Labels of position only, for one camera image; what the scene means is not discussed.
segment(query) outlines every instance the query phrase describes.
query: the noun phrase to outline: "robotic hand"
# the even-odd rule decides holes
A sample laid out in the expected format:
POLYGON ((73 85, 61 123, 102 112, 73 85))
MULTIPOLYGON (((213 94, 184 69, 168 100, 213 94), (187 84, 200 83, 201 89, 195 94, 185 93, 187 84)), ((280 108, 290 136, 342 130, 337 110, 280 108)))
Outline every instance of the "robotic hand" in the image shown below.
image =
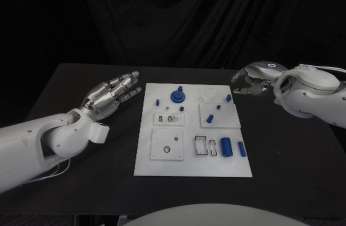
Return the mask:
POLYGON ((234 75, 234 83, 246 76, 250 87, 237 88, 236 94, 263 95, 273 87, 276 104, 301 118, 318 116, 329 124, 346 128, 346 84, 326 71, 346 73, 337 67, 301 64, 288 69, 275 62, 254 62, 234 75))
POLYGON ((129 73, 103 82, 87 94, 80 108, 0 129, 0 193, 22 185, 79 155, 90 140, 103 144, 110 128, 107 118, 142 88, 126 92, 140 73, 129 73), (42 141, 54 151, 44 155, 42 141))

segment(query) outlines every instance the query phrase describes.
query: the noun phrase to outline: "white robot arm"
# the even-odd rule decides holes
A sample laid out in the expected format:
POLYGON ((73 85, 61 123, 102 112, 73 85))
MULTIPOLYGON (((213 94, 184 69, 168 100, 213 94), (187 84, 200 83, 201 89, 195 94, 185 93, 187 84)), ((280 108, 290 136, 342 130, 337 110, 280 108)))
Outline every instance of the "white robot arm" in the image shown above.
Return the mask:
POLYGON ((90 140, 103 144, 109 126, 99 121, 140 91, 126 93, 138 83, 139 72, 103 82, 87 94, 80 108, 0 129, 0 193, 22 185, 79 155, 90 140), (54 151, 45 157, 42 141, 54 151))
POLYGON ((252 87, 237 88, 236 94, 262 95, 273 87, 276 103, 301 118, 318 116, 329 124, 346 128, 346 84, 326 71, 345 69, 301 64, 289 70, 275 62, 254 62, 233 77, 246 75, 252 87))

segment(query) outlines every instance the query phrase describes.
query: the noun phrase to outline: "black table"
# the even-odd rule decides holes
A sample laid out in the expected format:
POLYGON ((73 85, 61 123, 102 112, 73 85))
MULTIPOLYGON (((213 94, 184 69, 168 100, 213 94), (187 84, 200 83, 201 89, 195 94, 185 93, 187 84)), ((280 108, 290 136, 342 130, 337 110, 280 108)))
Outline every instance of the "black table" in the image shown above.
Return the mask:
POLYGON ((28 120, 77 108, 100 82, 133 71, 143 91, 103 121, 106 144, 90 142, 61 176, 0 194, 0 212, 145 215, 224 203, 292 217, 346 217, 342 146, 329 125, 290 115, 273 93, 234 95, 253 178, 135 176, 146 83, 230 85, 234 70, 61 64, 28 120))

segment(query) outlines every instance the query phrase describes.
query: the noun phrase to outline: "black backdrop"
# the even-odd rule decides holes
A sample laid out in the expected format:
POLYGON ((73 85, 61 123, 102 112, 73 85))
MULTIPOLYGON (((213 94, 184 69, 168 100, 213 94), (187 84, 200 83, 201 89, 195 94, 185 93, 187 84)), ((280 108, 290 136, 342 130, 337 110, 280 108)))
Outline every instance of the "black backdrop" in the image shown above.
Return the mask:
POLYGON ((346 68, 345 15, 345 0, 2 0, 0 126, 25 119, 64 62, 346 68))

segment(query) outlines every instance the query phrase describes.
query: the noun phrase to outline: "blue tall cylinder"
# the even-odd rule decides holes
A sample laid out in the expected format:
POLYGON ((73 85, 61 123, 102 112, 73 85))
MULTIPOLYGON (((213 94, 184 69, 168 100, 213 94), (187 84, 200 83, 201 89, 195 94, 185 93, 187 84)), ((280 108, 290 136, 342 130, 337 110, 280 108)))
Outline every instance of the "blue tall cylinder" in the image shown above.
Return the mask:
POLYGON ((234 156, 233 145, 230 137, 221 139, 223 155, 224 157, 234 156))

